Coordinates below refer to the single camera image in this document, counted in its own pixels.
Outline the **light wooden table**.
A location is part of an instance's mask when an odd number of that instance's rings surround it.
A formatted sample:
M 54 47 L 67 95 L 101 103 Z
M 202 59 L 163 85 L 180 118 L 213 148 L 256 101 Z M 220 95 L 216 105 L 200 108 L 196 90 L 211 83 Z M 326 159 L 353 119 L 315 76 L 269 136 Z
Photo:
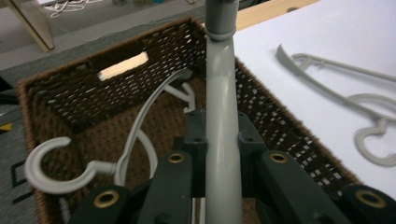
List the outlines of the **light wooden table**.
M 241 31 L 263 21 L 271 20 L 301 7 L 312 5 L 319 0 L 268 0 L 237 13 L 236 30 Z

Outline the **brown wicker basket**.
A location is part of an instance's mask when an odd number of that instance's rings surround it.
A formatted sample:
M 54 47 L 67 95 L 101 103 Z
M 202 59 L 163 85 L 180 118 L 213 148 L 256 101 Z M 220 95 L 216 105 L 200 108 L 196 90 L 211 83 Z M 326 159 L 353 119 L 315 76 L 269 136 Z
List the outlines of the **brown wicker basket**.
M 69 137 L 67 146 L 53 149 L 41 162 L 45 175 L 58 181 L 79 177 L 90 161 L 117 161 L 150 95 L 175 72 L 189 69 L 190 78 L 171 86 L 182 93 L 192 89 L 192 101 L 163 91 L 141 126 L 161 158 L 185 135 L 188 113 L 206 115 L 206 40 L 202 25 L 186 18 L 22 80 L 19 99 L 29 154 L 50 139 Z M 292 156 L 350 221 L 356 177 L 244 65 L 234 62 L 238 114 L 247 115 L 268 149 Z M 136 189 L 149 177 L 149 157 L 136 141 L 125 187 Z M 30 183 L 40 223 L 67 224 L 91 191 L 112 183 L 112 176 L 97 175 L 86 187 L 64 194 L 45 193 Z M 205 195 L 193 201 L 194 220 L 205 222 Z M 243 188 L 242 211 L 242 224 L 261 222 L 256 200 L 245 197 Z

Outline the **light wooden shelf unit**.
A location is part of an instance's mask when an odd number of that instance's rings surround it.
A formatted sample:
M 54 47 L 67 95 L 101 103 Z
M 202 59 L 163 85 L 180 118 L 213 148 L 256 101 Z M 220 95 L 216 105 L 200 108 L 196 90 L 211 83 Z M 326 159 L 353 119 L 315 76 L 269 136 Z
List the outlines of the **light wooden shelf unit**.
M 44 52 L 54 49 L 50 24 L 37 0 L 0 0 L 1 7 L 12 11 Z

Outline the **grey plastic clothes hanger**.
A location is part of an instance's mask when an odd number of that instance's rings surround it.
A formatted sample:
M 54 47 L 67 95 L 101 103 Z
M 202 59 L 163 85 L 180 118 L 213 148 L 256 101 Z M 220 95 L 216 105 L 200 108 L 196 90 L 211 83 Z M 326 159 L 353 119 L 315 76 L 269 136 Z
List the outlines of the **grey plastic clothes hanger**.
M 332 61 L 330 59 L 321 58 L 307 53 L 296 53 L 289 55 L 283 48 L 279 45 L 276 49 L 276 58 L 278 61 L 289 69 L 297 77 L 301 77 L 303 80 L 308 82 L 310 85 L 314 86 L 316 89 L 321 90 L 324 94 L 331 96 L 336 101 L 341 104 L 353 108 L 356 111 L 360 111 L 365 114 L 370 119 L 375 122 L 374 127 L 365 127 L 358 129 L 355 136 L 354 142 L 359 153 L 368 161 L 385 167 L 395 167 L 396 166 L 396 154 L 390 154 L 384 158 L 378 157 L 373 154 L 365 145 L 365 139 L 372 135 L 384 135 L 387 133 L 388 125 L 391 123 L 396 124 L 396 118 L 378 113 L 373 109 L 366 106 L 358 104 L 359 100 L 377 100 L 379 102 L 388 103 L 390 105 L 396 106 L 396 101 L 390 99 L 389 97 L 374 94 L 374 93 L 360 93 L 345 97 L 336 91 L 331 90 L 325 85 L 313 79 L 306 73 L 307 68 L 313 63 L 327 64 L 329 66 L 338 67 L 344 70 L 364 74 L 369 77 L 375 77 L 379 79 L 386 80 L 388 82 L 396 83 L 396 77 L 381 74 L 375 71 L 360 68 L 354 65 L 340 63 L 337 61 Z
M 306 54 L 306 53 L 297 53 L 293 54 L 292 56 L 289 57 L 290 63 L 294 66 L 295 73 L 298 76 L 302 76 L 305 80 L 310 82 L 312 85 L 316 86 L 317 88 L 321 89 L 322 91 L 326 92 L 327 94 L 331 95 L 333 98 L 343 102 L 346 105 L 354 106 L 356 108 L 359 108 L 361 110 L 366 110 L 369 111 L 367 107 L 364 107 L 362 105 L 359 105 L 357 103 L 358 100 L 362 99 L 373 99 L 373 100 L 379 100 L 382 102 L 387 102 L 389 104 L 396 105 L 396 101 L 393 99 L 390 99 L 388 97 L 378 95 L 378 94 L 373 94 L 373 93 L 361 93 L 361 94 L 356 94 L 352 96 L 345 97 L 336 91 L 331 90 L 330 88 L 326 87 L 325 85 L 321 84 L 320 82 L 314 80 L 311 76 L 309 76 L 305 70 L 309 65 L 312 63 L 319 63 L 320 65 L 329 65 L 333 67 L 338 67 L 344 70 L 352 71 L 352 72 L 357 72 L 364 74 L 369 77 L 376 77 L 379 79 L 385 79 L 386 81 L 390 82 L 396 82 L 396 77 L 391 77 L 385 74 L 377 73 L 374 71 L 370 71 L 367 69 L 359 68 L 357 66 L 345 64 L 345 63 L 339 63 L 336 61 L 332 61 L 329 59 L 321 58 L 319 56 L 311 55 L 311 54 Z
M 166 167 L 168 165 L 191 167 L 191 156 L 181 151 L 170 152 L 160 159 L 148 136 L 141 129 L 149 109 L 163 91 L 188 102 L 192 101 L 192 89 L 187 89 L 185 93 L 182 93 L 171 86 L 172 82 L 178 79 L 185 80 L 190 76 L 191 70 L 179 70 L 168 77 L 150 95 L 137 114 L 124 150 L 117 161 L 90 161 L 79 177 L 67 181 L 53 180 L 45 175 L 41 162 L 44 156 L 53 149 L 65 147 L 70 143 L 70 138 L 67 136 L 56 137 L 40 144 L 29 154 L 24 168 L 28 181 L 33 187 L 45 193 L 64 194 L 86 187 L 97 175 L 110 175 L 113 177 L 113 183 L 91 191 L 72 214 L 67 224 L 130 224 L 134 220 L 137 221 L 149 202 L 150 188 L 157 184 Z M 148 155 L 150 177 L 141 186 L 129 190 L 125 187 L 125 181 L 129 159 L 136 141 L 142 143 Z
M 242 224 L 233 35 L 238 0 L 205 0 L 205 223 Z

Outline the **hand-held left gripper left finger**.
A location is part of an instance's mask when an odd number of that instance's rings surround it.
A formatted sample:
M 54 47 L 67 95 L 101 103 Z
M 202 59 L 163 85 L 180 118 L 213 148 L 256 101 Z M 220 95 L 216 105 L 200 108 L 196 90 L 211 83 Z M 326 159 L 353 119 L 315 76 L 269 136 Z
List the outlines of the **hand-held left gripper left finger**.
M 205 195 L 205 112 L 186 116 L 183 137 L 163 155 L 148 188 L 137 224 L 193 224 L 194 198 Z

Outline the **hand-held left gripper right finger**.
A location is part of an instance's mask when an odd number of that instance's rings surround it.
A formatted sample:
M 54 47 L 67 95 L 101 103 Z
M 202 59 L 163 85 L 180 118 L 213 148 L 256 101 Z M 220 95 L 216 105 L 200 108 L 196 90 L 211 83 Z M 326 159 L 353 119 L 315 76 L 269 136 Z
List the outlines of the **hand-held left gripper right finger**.
M 263 224 L 351 224 L 289 154 L 270 150 L 248 116 L 238 114 L 242 188 Z

